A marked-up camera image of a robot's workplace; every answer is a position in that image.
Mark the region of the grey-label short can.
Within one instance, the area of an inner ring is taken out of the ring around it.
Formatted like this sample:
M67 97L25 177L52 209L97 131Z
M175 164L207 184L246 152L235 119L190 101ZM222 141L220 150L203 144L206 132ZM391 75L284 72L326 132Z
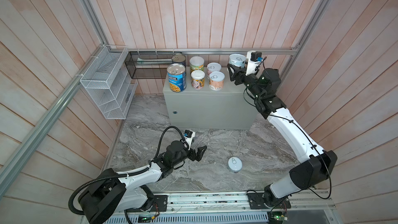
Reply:
M246 60L247 58L244 55L240 54L229 55L229 64L234 65L236 67L245 67Z

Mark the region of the yellow can white lid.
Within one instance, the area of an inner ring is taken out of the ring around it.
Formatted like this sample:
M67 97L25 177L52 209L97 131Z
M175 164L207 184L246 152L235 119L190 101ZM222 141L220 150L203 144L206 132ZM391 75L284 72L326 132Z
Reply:
M190 63L190 73L196 70L204 70L204 59L200 56L194 56L189 60Z
M200 90L205 84L205 73L198 69L191 73L191 86L196 90Z

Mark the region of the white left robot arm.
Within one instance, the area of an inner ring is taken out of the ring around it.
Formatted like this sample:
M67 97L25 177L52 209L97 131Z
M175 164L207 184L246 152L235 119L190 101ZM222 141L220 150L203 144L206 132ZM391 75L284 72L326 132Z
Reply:
M124 212L136 209L141 212L154 211L151 217L141 217L142 222L150 222L160 215L160 203L148 184L160 181L173 171L180 169L186 159L201 161L207 149L202 146L191 147L195 132L181 132L175 126L168 126L166 131L174 129L180 139L173 141L165 152L157 149L153 159L146 166L125 172L116 172L112 168L104 170L97 178L79 186L68 200L69 210L76 215L84 215L91 224L102 224L114 212Z

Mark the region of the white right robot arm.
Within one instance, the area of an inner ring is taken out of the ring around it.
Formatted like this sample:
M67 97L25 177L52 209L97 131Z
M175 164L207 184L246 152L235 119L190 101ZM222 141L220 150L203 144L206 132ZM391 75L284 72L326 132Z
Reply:
M318 145L276 95L280 84L278 70L266 68L257 77L256 74L247 74L244 68L228 64L228 71L234 84L245 85L244 94L253 100L251 105L281 133L299 161L299 165L291 169L288 175L264 188L264 204L275 207L291 194L331 180L337 155Z

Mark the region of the blue soup can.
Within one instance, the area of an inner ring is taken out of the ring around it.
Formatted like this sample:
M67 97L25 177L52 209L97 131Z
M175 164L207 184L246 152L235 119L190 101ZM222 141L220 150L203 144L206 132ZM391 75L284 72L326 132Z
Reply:
M173 92L183 92L186 89L186 67L179 63L171 64L167 69L170 89Z

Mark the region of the orange-label short can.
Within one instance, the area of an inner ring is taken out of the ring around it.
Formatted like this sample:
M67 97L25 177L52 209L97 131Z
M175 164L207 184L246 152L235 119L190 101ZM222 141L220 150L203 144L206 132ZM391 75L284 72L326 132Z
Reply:
M209 75L209 87L213 91L220 91L223 89L225 74L217 71Z

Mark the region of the dark blue tomato can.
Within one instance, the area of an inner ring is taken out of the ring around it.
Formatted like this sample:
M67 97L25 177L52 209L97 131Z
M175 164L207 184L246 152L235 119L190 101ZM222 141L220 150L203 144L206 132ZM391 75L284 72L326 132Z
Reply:
M183 54L175 54L172 56L173 64L181 64L186 67L186 56Z

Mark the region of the short white-top can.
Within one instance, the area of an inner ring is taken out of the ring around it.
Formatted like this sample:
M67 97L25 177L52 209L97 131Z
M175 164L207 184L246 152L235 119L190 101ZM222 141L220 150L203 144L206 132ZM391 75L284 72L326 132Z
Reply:
M238 157L231 157L228 160L228 167L231 172L238 173L243 168L243 162Z

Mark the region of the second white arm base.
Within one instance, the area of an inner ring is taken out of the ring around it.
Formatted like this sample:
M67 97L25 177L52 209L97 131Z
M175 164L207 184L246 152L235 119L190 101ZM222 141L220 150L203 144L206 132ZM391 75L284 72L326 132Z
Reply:
M148 186L143 185L134 190L127 189L115 212L165 212L167 201L167 195L155 195Z

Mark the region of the pink-label short can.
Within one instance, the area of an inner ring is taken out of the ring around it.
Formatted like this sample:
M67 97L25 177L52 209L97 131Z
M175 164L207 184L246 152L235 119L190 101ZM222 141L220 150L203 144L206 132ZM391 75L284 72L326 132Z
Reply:
M207 75L209 76L213 72L219 72L221 71L222 66L219 63L209 63L207 65Z

